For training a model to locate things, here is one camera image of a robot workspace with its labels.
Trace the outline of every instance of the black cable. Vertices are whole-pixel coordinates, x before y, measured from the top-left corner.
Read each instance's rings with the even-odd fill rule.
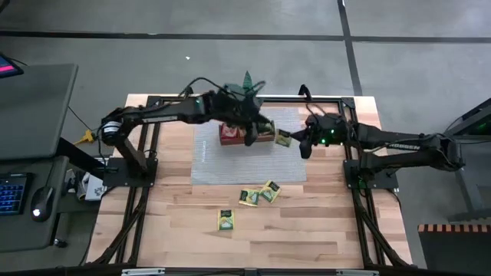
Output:
[[[49,183],[49,178],[51,177],[51,172],[53,172],[53,168],[54,168],[54,160],[52,159],[51,160],[52,163],[51,163],[51,168],[49,169],[49,173],[48,173],[48,177],[46,179],[46,183],[44,184],[44,187],[46,187]]]
[[[157,151],[154,149],[147,149],[147,150],[144,150],[143,153],[155,153],[155,154],[157,154]]]
[[[102,126],[100,126],[97,129],[97,148],[99,151],[99,156],[101,157],[102,162],[104,164],[104,171],[103,171],[103,174],[104,174],[106,172],[106,158],[102,155],[102,151],[101,151],[101,135],[100,135],[101,129],[103,129]]]
[[[82,256],[82,259],[80,260],[80,262],[78,263],[78,266],[81,266],[84,261],[87,259],[87,254],[89,253],[89,247],[91,246],[91,242],[89,241],[89,244],[87,245],[87,248],[85,248],[85,253],[84,255]]]
[[[110,191],[112,191],[116,186],[107,187],[106,191],[101,195],[101,198],[105,197]]]
[[[187,93],[187,92],[188,92],[188,89],[189,89],[189,88],[190,88],[190,87],[191,87],[191,86],[192,86],[194,83],[196,83],[197,81],[206,81],[206,82],[208,82],[209,84],[213,85],[214,87],[216,87],[216,88],[218,88],[218,89],[223,90],[223,91],[225,91],[225,92],[226,92],[226,89],[225,89],[225,88],[223,88],[223,87],[219,86],[218,84],[216,84],[216,83],[212,82],[211,80],[209,80],[209,79],[207,79],[207,78],[205,78],[205,77],[197,77],[197,78],[195,78],[194,80],[192,80],[190,83],[188,83],[188,84],[187,84],[187,85],[184,87],[184,89],[183,89],[183,90],[182,90],[182,91],[181,91],[179,94],[177,94],[177,97],[182,97],[182,96],[184,96],[184,99],[187,99],[187,98],[188,98],[188,96],[189,96],[189,94]],[[237,99],[237,96],[236,96],[236,95],[234,95],[233,93],[228,93],[228,94],[233,95],[233,96],[234,96],[234,98],[235,98],[236,100],[238,100],[238,99]],[[152,111],[155,111],[155,110],[161,110],[161,109],[166,108],[166,107],[168,107],[168,106],[170,106],[170,105],[172,105],[172,102],[169,102],[169,103],[166,103],[166,104],[164,104],[164,105],[161,105],[161,106],[155,107],[155,109],[152,109]],[[144,112],[146,112],[146,110],[135,110],[135,111],[132,111],[132,112],[126,112],[125,114],[138,114],[138,113],[144,113]]]
[[[363,148],[361,147],[361,143],[360,143],[360,140],[358,139],[358,136],[356,135],[356,131],[354,130],[354,127],[351,125],[351,124],[348,124],[348,127],[351,128],[351,132],[353,134],[353,137],[354,137],[354,141],[357,143],[357,147],[356,147],[356,150],[357,150],[357,154],[358,154],[358,168],[361,168],[361,157],[363,156]]]
[[[11,60],[11,61],[15,61],[15,62],[17,62],[17,63],[19,63],[19,64],[24,65],[24,66],[27,66],[27,67],[29,66],[29,65],[27,65],[26,63],[24,63],[24,62],[22,62],[22,61],[20,61],[20,60],[18,60],[18,59],[11,58],[11,57],[7,57],[7,58],[8,58],[9,60]]]
[[[314,116],[315,122],[316,122],[317,124],[319,124],[319,119],[317,118],[317,116],[315,116],[315,115],[316,115],[316,113],[314,113],[314,111],[312,111],[312,109],[310,109],[310,107],[309,107],[309,106],[311,106],[311,105],[312,105],[313,107],[317,107],[317,109],[319,109],[319,110],[320,110],[322,113],[324,113],[324,115],[326,115],[326,112],[325,112],[325,111],[324,111],[324,110],[323,110],[323,109],[322,109],[320,106],[318,106],[318,105],[317,105],[317,104],[315,104],[315,103],[310,103],[310,104],[309,104],[309,103],[306,103],[306,104],[305,104],[305,108],[308,110],[308,112],[310,112],[310,114],[311,114],[312,116]]]
[[[77,119],[78,119],[78,120],[79,120],[81,123],[83,123],[83,125],[84,125],[85,127],[87,127],[87,129],[88,129],[88,130],[93,130],[92,128],[90,128],[90,127],[89,127],[89,126],[88,126],[88,125],[87,125],[87,124],[86,124],[86,123],[85,123],[85,122],[84,122],[84,121],[83,121],[83,120],[82,120],[82,119],[81,119],[81,118],[80,118],[80,117],[79,117],[79,116],[78,116],[78,115],[75,113],[75,111],[74,111],[74,110],[72,110],[72,109],[71,109],[71,107],[70,107],[70,106],[68,106],[68,109],[69,109],[69,110],[70,110],[70,111],[71,111],[71,112],[72,112],[72,113],[73,113],[73,114],[74,114],[74,115],[77,117]]]
[[[392,195],[394,195],[394,197],[395,197],[395,198],[396,198],[396,200],[397,200],[397,203],[399,203],[399,209],[402,211],[402,205],[401,205],[401,203],[400,203],[399,196],[398,196],[398,195],[397,195],[397,194],[396,194],[396,193],[395,193],[393,190],[391,190],[391,189],[387,189],[387,191],[388,191],[389,193],[391,193]]]
[[[249,91],[254,90],[255,88],[257,88],[257,87],[259,87],[259,86],[260,86],[260,87],[259,87],[257,90],[254,90],[254,94],[253,94],[253,96],[255,96],[255,95],[257,95],[257,94],[258,94],[258,92],[259,92],[259,91],[260,91],[260,90],[261,90],[261,89],[262,89],[262,88],[263,88],[265,85],[266,85],[266,82],[265,82],[265,81],[263,81],[263,80],[261,80],[261,81],[259,81],[257,84],[252,85],[252,87],[250,87],[248,90],[246,90],[246,91],[244,92],[244,94],[245,94],[245,95],[247,95],[247,93],[248,93]]]

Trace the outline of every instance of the gray mesh mat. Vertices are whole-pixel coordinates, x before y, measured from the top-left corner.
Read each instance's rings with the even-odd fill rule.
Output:
[[[262,108],[261,113],[275,121],[275,127],[287,131],[301,129],[297,108]],[[219,122],[196,125],[191,184],[225,185],[307,180],[305,161],[300,157],[298,143],[290,147],[275,142],[221,146]]]

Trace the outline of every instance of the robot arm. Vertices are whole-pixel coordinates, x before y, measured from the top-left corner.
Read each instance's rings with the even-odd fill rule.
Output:
[[[230,84],[216,92],[211,90],[197,97],[186,97],[179,103],[117,108],[102,119],[98,134],[105,144],[118,149],[132,172],[145,173],[147,158],[134,149],[127,139],[136,126],[172,121],[195,124],[219,120],[231,126],[244,127],[244,144],[250,146],[258,136],[259,125],[271,123],[259,113],[261,105],[262,100],[255,97],[255,93],[248,94],[240,86]]]
[[[323,144],[348,144],[361,151],[359,173],[370,178],[383,169],[431,166],[435,169],[455,171],[463,166],[458,144],[441,134],[408,134],[379,130],[363,123],[346,122],[340,115],[312,114],[305,121],[306,128],[292,133],[300,142],[302,158],[311,155],[311,147]],[[389,147],[412,150],[389,156],[377,156],[375,151]]]

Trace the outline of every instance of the wooden tabletop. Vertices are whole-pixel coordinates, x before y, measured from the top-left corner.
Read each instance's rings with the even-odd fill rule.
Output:
[[[144,105],[146,94],[128,95],[129,106]],[[380,127],[373,97],[355,97],[358,120]],[[321,104],[337,113],[334,104]],[[264,103],[263,107],[297,107],[303,124],[304,103]],[[313,149],[306,182],[279,183],[272,203],[238,204],[239,191],[257,185],[192,186],[193,125],[163,123],[160,128],[156,185],[150,190],[139,266],[213,268],[361,268],[362,260],[351,192],[342,169],[341,146]],[[137,147],[140,127],[130,135]],[[147,137],[150,146],[151,135]],[[87,261],[99,257],[121,228],[128,188],[116,188],[101,203]],[[384,190],[374,190],[381,232],[411,263],[399,205]],[[235,209],[236,228],[217,231],[217,211]],[[128,248],[133,233],[130,233]],[[373,239],[369,237],[372,259]]]

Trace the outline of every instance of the concrete floor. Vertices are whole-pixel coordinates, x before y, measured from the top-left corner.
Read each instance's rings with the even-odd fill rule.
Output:
[[[491,36],[487,0],[344,3],[352,35]],[[336,0],[16,0],[0,14],[0,29],[346,35]],[[357,42],[353,49],[357,68],[350,68],[343,41],[0,37],[0,51],[25,63],[78,64],[71,107],[94,127],[108,111],[124,105],[129,93],[176,93],[198,76],[240,82],[246,70],[268,81],[265,94],[295,94],[300,84],[307,84],[313,94],[350,96],[355,94],[351,74],[358,69],[362,94],[376,97],[382,127],[393,131],[442,132],[491,95],[491,44]],[[69,114],[64,136],[75,141],[83,131]],[[95,154],[95,148],[84,150]],[[414,264],[424,268],[417,225],[446,223],[465,205],[451,173],[402,169],[397,177],[411,254]],[[80,227],[72,235],[88,242],[90,228]],[[42,261],[33,259],[32,266],[77,264],[84,246],[63,249],[71,252],[65,254],[70,260],[40,253]]]

